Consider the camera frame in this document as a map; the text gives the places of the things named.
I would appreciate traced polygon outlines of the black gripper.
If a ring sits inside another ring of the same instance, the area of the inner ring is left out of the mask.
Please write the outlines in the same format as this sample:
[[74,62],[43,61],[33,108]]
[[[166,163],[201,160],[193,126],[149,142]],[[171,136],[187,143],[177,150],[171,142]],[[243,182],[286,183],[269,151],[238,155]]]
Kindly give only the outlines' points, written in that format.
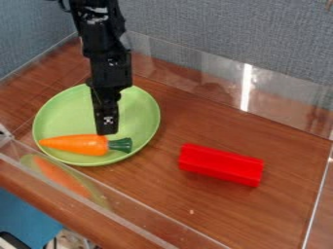
[[90,59],[91,90],[96,132],[99,135],[119,131],[120,91],[132,86],[131,51],[124,50]]

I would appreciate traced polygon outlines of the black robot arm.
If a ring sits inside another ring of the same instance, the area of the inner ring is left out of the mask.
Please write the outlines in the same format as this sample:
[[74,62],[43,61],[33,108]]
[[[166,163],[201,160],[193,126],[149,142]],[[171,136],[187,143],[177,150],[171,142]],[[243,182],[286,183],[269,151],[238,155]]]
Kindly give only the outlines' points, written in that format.
[[132,86],[131,49],[123,41],[124,18],[119,0],[55,0],[71,14],[83,56],[90,60],[90,87],[96,132],[119,131],[120,92]]

